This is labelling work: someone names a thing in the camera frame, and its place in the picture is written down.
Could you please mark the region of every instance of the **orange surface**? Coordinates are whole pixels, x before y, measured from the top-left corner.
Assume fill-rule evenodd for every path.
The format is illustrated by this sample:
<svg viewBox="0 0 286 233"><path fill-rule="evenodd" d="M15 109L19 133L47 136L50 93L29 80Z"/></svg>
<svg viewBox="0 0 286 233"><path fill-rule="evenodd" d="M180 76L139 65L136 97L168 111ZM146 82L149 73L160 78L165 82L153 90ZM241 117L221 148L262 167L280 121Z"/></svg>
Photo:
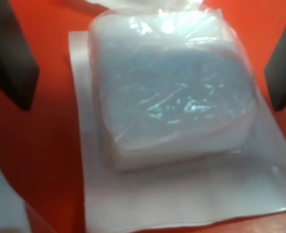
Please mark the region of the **orange surface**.
<svg viewBox="0 0 286 233"><path fill-rule="evenodd" d="M40 66L30 112L0 91L0 167L12 186L58 233L84 232L78 112L68 31L86 30L94 16L62 0L11 0ZM269 105L263 75L286 25L286 0L207 0L221 7L244 43ZM275 113L286 136L286 109ZM161 232L286 233L286 213L199 229Z"/></svg>

